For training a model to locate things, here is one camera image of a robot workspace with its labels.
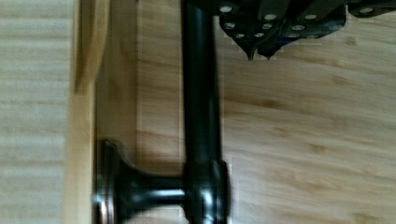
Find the metal rivet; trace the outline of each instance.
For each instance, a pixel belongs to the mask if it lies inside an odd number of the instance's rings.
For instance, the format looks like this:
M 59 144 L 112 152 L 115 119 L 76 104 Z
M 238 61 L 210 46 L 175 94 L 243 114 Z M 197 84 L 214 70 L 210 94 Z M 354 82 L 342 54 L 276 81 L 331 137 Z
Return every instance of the metal rivet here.
M 220 12 L 227 13 L 227 12 L 231 12 L 232 10 L 233 10 L 233 8 L 230 7 L 230 6 L 222 6 L 222 7 L 220 7 Z
M 308 35 L 306 38 L 307 39 L 316 39 L 318 37 L 319 37 L 319 35 Z
M 299 34 L 289 34 L 288 35 L 288 37 L 290 37 L 290 38 L 296 38 L 296 37 L 299 37 L 300 35 Z
M 374 11 L 374 9 L 372 7 L 364 7 L 361 10 L 359 10 L 359 13 L 361 14 L 367 14 Z
M 334 25 L 334 26 L 329 27 L 329 30 L 337 31 L 337 30 L 341 30 L 342 28 L 343 28 L 342 25 Z
M 267 14 L 267 15 L 265 15 L 264 18 L 265 18 L 267 21 L 273 21 L 274 19 L 276 19 L 276 17 L 277 17 L 276 14 Z
M 307 21 L 312 21 L 312 20 L 316 19 L 317 17 L 318 17 L 317 15 L 306 15 L 305 19 Z
M 305 26 L 303 25 L 295 25 L 295 26 L 291 26 L 291 30 L 295 30 L 295 31 L 301 31 L 305 29 Z
M 272 24 L 271 23 L 265 23 L 263 26 L 262 26 L 262 29 L 264 29 L 264 30 L 269 30 L 269 29 L 271 29 L 272 28 Z
M 237 35 L 235 35 L 235 37 L 238 38 L 238 39 L 240 39 L 240 38 L 245 37 L 245 35 L 244 35 L 244 34 L 237 34 Z
M 263 37 L 263 36 L 264 36 L 264 33 L 257 33 L 257 34 L 255 34 L 254 36 L 257 37 L 257 38 L 260 38 L 260 37 Z
M 235 23 L 235 22 L 226 22 L 226 23 L 224 24 L 224 27 L 225 27 L 227 30 L 232 30 L 233 28 L 235 28 L 235 26 L 236 26 L 236 23 Z

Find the black metal stand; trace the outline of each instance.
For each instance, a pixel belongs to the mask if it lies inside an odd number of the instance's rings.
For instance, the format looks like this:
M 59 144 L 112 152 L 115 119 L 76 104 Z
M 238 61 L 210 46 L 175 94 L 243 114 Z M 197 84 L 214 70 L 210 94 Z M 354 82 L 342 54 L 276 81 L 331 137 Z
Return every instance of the black metal stand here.
M 186 162 L 182 176 L 146 174 L 120 157 L 122 144 L 98 144 L 96 216 L 115 224 L 155 206 L 178 204 L 191 224 L 227 223 L 230 178 L 221 157 L 212 15 L 183 3 Z

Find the wooden floor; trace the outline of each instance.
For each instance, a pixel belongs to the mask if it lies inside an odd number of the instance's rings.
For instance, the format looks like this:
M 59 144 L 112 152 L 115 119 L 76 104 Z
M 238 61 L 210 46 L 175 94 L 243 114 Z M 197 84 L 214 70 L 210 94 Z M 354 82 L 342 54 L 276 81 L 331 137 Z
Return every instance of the wooden floor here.
M 0 223 L 61 223 L 72 1 L 0 7 Z M 133 161 L 184 162 L 177 0 L 140 0 Z M 396 14 L 349 18 L 271 61 L 217 26 L 233 224 L 396 223 Z M 187 223 L 176 208 L 129 223 Z
M 139 2 L 133 160 L 183 163 L 179 1 Z M 396 14 L 249 62 L 217 25 L 232 223 L 396 223 Z M 177 208 L 131 223 L 186 223 Z

